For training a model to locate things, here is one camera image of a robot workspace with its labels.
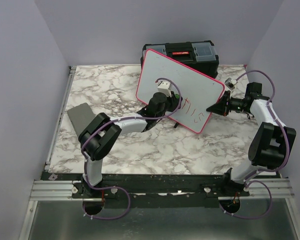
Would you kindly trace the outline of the pink framed whiteboard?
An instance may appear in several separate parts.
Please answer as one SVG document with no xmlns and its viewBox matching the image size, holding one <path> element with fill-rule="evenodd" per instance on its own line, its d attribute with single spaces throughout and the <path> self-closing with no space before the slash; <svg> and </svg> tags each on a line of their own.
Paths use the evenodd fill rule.
<svg viewBox="0 0 300 240">
<path fill-rule="evenodd" d="M 180 109 L 170 118 L 196 134 L 201 133 L 211 115 L 206 109 L 223 95 L 224 83 L 148 49 L 136 89 L 136 98 L 140 102 L 147 104 L 158 91 L 158 85 L 155 83 L 158 78 L 173 81 L 180 90 Z"/>
</svg>

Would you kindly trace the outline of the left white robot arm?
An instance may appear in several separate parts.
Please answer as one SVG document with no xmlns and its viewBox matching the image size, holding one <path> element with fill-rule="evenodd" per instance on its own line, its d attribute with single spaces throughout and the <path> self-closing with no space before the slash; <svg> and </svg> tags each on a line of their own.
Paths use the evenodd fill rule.
<svg viewBox="0 0 300 240">
<path fill-rule="evenodd" d="M 98 114 L 82 131 L 78 140 L 84 156 L 83 191 L 91 198 L 97 197 L 102 189 L 103 158 L 113 148 L 119 136 L 143 133 L 151 130 L 160 120 L 169 117 L 181 108 L 183 98 L 171 93 L 166 96 L 156 92 L 143 107 L 132 116 L 111 119 L 105 113 Z"/>
</svg>

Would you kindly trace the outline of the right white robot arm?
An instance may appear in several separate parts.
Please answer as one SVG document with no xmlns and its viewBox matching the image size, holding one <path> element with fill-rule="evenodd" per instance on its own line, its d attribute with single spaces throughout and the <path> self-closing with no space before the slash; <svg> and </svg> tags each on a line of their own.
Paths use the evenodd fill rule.
<svg viewBox="0 0 300 240">
<path fill-rule="evenodd" d="M 226 91 L 217 103 L 206 110 L 220 116 L 227 116 L 231 111 L 253 115 L 258 124 L 247 160 L 222 176 L 220 191 L 224 195 L 231 196 L 238 189 L 243 189 L 245 183 L 260 173 L 276 172 L 286 165 L 297 132 L 278 118 L 271 99 L 262 95 L 261 83 L 249 83 L 243 99 L 234 98 L 230 91 Z"/>
</svg>

